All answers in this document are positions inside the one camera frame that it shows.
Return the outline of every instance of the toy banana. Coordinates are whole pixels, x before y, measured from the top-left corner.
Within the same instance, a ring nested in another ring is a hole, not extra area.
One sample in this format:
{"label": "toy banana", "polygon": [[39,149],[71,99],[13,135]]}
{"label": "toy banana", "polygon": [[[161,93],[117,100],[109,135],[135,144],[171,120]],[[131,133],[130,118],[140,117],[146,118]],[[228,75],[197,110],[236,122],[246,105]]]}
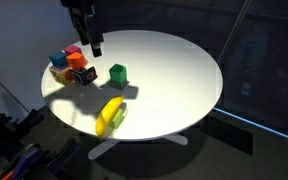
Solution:
{"label": "toy banana", "polygon": [[95,132],[101,139],[108,123],[115,117],[120,105],[123,103],[124,96],[113,97],[102,109],[95,124]]}

